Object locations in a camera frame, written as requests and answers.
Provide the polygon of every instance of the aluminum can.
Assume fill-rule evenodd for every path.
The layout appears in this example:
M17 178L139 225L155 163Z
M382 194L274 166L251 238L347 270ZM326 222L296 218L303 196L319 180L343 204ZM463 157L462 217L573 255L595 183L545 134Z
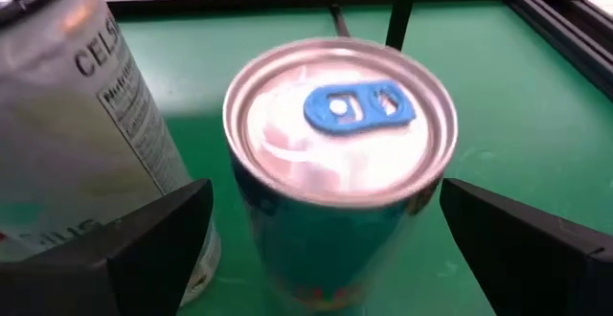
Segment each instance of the aluminum can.
M307 310L359 304L457 140L453 101L401 53L351 38L283 45L230 85L223 122L263 266Z
M0 49L3 234L40 253L191 182L103 0L2 0Z

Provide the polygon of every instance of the pull tab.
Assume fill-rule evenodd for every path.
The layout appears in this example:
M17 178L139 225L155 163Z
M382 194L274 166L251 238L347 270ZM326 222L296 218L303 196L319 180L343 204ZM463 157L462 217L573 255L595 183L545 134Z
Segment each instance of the pull tab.
M411 101L391 80L318 87L306 97L304 111L315 129L339 136L404 126L416 117Z

